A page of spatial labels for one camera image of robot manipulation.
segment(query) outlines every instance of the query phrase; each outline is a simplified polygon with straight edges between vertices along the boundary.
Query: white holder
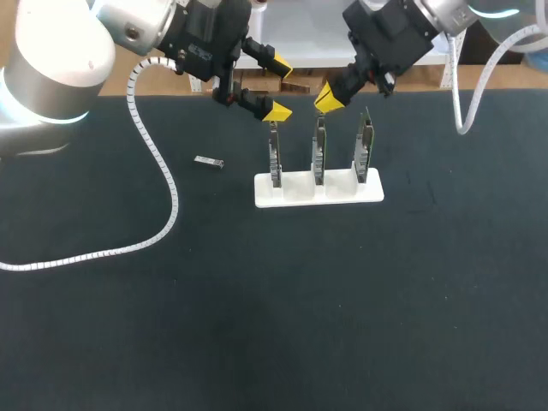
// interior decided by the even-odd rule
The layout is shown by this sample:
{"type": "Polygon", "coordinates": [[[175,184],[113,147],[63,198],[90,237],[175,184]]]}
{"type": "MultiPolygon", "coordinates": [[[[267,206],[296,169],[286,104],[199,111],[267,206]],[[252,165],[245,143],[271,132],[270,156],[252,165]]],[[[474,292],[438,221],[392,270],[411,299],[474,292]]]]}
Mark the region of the white holder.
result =
{"type": "Polygon", "coordinates": [[[312,170],[283,173],[281,188],[273,187],[270,173],[255,176],[255,205],[258,208],[376,203],[382,200],[384,191],[377,169],[369,169],[367,182],[359,183],[354,162],[349,169],[326,170],[323,186],[316,185],[312,170]]]}

